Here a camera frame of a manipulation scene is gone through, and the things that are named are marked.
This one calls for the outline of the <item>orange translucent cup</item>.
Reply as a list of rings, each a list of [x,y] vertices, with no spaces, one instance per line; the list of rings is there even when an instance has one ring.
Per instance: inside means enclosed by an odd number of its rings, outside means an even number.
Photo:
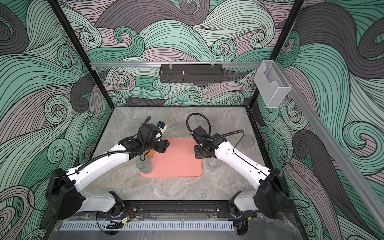
[[[154,157],[155,151],[150,150],[144,153],[144,158],[148,157],[149,159],[152,159]]]

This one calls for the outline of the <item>clear faceted glass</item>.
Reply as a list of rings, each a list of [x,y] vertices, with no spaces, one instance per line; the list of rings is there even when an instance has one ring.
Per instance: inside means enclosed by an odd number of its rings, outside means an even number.
[[[221,166],[221,161],[215,158],[206,159],[206,163],[209,172],[215,172]]]

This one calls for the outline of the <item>green translucent cup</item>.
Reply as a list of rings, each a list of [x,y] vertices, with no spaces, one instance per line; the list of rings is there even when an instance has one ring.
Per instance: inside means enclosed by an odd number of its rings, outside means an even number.
[[[153,170],[151,159],[148,156],[145,156],[144,159],[138,158],[136,160],[136,167],[145,175],[150,174]]]

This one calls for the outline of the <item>pink plastic tray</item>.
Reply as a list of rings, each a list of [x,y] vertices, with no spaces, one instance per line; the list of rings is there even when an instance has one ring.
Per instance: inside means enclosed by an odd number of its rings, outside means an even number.
[[[203,162],[195,158],[193,139],[168,139],[165,153],[155,152],[151,159],[153,170],[142,178],[199,178],[203,175]]]

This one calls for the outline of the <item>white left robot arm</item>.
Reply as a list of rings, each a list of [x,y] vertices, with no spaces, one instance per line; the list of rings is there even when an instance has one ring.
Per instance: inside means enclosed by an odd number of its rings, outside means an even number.
[[[104,154],[77,167],[68,170],[58,168],[51,173],[45,198],[57,219],[65,220],[82,212],[101,212],[111,217],[119,217],[123,213],[124,201],[114,191],[91,194],[85,192],[85,188],[109,170],[137,156],[151,150],[166,152],[170,142],[162,137],[167,126],[164,122],[150,124],[150,119],[147,117],[136,135],[120,140]]]

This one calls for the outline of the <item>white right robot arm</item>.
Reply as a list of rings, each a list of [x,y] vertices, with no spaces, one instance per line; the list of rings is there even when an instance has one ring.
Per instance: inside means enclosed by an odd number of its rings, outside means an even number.
[[[275,218],[282,206],[290,200],[288,184],[284,174],[277,168],[264,167],[236,149],[227,137],[242,134],[237,130],[226,134],[211,134],[202,127],[192,129],[186,124],[188,131],[195,140],[196,159],[218,159],[228,164],[241,174],[254,188],[250,192],[237,192],[229,200],[229,211],[235,218],[250,218],[261,213],[268,218]]]

